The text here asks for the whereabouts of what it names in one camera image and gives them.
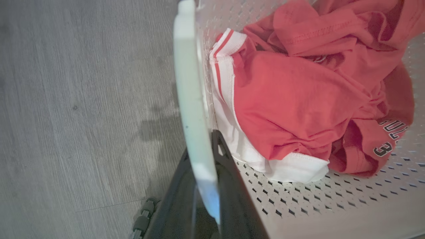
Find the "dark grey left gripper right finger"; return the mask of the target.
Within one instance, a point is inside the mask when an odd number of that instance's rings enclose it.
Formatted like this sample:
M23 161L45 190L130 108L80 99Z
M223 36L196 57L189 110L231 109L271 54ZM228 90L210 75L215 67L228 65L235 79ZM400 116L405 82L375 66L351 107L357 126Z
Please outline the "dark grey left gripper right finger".
M220 239L268 239L240 171L219 130L212 131L219 189Z

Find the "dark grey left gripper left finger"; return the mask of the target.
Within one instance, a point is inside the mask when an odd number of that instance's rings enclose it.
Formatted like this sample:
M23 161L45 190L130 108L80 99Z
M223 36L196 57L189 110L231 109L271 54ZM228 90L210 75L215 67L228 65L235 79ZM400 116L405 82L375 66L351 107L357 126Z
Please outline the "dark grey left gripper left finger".
M194 239L197 201L197 185L185 150L144 239Z

